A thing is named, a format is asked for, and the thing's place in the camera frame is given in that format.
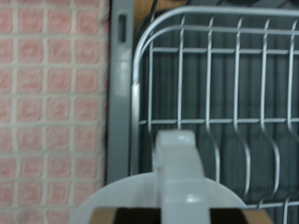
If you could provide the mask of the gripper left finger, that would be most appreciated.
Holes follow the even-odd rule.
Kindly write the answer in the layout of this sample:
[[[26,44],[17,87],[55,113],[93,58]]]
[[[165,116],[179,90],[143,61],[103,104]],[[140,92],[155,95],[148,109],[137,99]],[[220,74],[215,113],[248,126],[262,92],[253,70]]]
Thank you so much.
[[[99,207],[93,211],[90,224],[161,224],[161,210],[142,207]]]

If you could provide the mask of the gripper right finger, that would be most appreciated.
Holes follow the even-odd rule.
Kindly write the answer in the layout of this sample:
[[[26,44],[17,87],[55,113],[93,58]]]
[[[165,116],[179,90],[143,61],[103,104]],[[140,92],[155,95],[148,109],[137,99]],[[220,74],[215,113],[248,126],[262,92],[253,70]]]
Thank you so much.
[[[261,209],[212,208],[211,224],[274,224]]]

